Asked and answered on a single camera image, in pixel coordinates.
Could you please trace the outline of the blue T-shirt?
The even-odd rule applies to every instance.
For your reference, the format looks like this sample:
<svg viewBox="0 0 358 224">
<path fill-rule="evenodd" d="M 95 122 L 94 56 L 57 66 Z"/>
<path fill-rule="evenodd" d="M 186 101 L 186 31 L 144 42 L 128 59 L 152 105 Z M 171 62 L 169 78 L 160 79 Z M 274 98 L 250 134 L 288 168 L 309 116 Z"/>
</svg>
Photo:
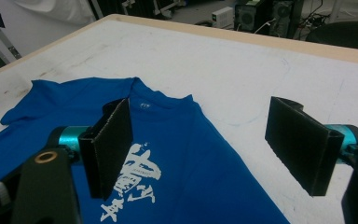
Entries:
<svg viewBox="0 0 358 224">
<path fill-rule="evenodd" d="M 191 96 L 170 98 L 138 77 L 36 80 L 1 122 L 0 177 L 59 126 L 89 126 L 105 104 L 131 103 L 133 142 L 111 197 L 92 199 L 73 176 L 85 224 L 289 224 Z"/>
</svg>

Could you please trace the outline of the black computer tower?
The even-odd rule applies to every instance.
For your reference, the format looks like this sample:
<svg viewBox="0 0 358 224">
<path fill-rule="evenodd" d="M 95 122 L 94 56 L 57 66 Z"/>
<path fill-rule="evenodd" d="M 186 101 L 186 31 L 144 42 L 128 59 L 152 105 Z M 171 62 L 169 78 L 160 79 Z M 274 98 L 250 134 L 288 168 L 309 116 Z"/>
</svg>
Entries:
<svg viewBox="0 0 358 224">
<path fill-rule="evenodd" d="M 274 0 L 269 34 L 292 39 L 300 23 L 304 0 Z"/>
<path fill-rule="evenodd" d="M 254 33 L 271 17 L 272 0 L 239 0 L 234 7 L 237 31 Z"/>
</svg>

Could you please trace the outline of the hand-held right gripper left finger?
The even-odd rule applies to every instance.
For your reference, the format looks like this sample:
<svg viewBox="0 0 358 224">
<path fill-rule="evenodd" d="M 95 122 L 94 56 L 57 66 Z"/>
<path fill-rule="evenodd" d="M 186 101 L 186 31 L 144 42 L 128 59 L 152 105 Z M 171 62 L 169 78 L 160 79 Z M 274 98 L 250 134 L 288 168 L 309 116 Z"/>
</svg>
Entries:
<svg viewBox="0 0 358 224">
<path fill-rule="evenodd" d="M 102 117 L 78 141 L 90 196 L 107 200 L 131 147 L 129 99 L 104 105 Z"/>
</svg>

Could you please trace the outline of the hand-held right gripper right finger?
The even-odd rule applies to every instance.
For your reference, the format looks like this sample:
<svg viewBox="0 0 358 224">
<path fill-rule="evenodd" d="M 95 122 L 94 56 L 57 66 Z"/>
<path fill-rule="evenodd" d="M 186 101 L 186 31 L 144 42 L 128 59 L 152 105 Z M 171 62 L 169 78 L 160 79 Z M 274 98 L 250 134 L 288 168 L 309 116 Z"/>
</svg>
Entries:
<svg viewBox="0 0 358 224">
<path fill-rule="evenodd" d="M 291 175 L 309 194 L 324 196 L 344 135 L 303 111 L 303 105 L 272 96 L 265 139 Z"/>
</svg>

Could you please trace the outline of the white table mat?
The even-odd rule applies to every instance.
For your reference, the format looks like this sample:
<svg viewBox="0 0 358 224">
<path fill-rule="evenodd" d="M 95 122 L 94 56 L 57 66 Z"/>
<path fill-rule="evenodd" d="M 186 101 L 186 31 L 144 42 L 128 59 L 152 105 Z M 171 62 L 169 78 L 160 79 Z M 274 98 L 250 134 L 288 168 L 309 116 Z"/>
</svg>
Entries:
<svg viewBox="0 0 358 224">
<path fill-rule="evenodd" d="M 138 77 L 191 95 L 293 224 L 343 224 L 351 168 L 310 197 L 265 139 L 269 102 L 291 99 L 321 123 L 358 127 L 358 49 L 111 15 L 0 68 L 0 120 L 42 78 Z"/>
</svg>

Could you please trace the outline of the grey metal stand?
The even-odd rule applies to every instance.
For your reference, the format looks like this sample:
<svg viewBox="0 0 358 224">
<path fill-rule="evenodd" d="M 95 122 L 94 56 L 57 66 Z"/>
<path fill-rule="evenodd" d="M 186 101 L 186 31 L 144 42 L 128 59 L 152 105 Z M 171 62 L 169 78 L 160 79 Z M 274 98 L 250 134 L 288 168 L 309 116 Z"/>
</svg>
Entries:
<svg viewBox="0 0 358 224">
<path fill-rule="evenodd" d="M 13 63 L 21 58 L 21 54 L 8 39 L 2 28 L 0 28 L 0 58 L 5 64 Z"/>
</svg>

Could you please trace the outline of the white cloth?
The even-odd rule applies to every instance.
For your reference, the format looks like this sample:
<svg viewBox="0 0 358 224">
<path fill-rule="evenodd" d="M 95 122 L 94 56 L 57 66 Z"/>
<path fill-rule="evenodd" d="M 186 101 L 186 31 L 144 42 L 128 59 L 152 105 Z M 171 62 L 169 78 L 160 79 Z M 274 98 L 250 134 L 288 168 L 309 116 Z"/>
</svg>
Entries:
<svg viewBox="0 0 358 224">
<path fill-rule="evenodd" d="M 14 0 L 14 3 L 57 21 L 78 25 L 94 21 L 87 0 Z"/>
</svg>

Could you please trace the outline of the black round stool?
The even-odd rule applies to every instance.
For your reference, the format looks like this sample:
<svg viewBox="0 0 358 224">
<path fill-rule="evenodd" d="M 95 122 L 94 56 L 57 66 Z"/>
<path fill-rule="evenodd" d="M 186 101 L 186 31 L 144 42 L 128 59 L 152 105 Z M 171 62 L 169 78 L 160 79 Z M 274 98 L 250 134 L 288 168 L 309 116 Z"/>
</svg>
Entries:
<svg viewBox="0 0 358 224">
<path fill-rule="evenodd" d="M 328 23 L 310 31 L 306 41 L 358 49 L 358 21 Z"/>
</svg>

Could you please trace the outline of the white power supply box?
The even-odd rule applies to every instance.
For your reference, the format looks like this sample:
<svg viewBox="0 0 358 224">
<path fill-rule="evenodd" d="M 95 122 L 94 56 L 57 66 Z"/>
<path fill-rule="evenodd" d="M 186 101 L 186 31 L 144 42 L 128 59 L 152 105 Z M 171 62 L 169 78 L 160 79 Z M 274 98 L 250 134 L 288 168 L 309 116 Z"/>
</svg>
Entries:
<svg viewBox="0 0 358 224">
<path fill-rule="evenodd" d="M 233 24 L 234 10 L 232 7 L 224 7 L 212 13 L 213 27 L 227 28 Z"/>
</svg>

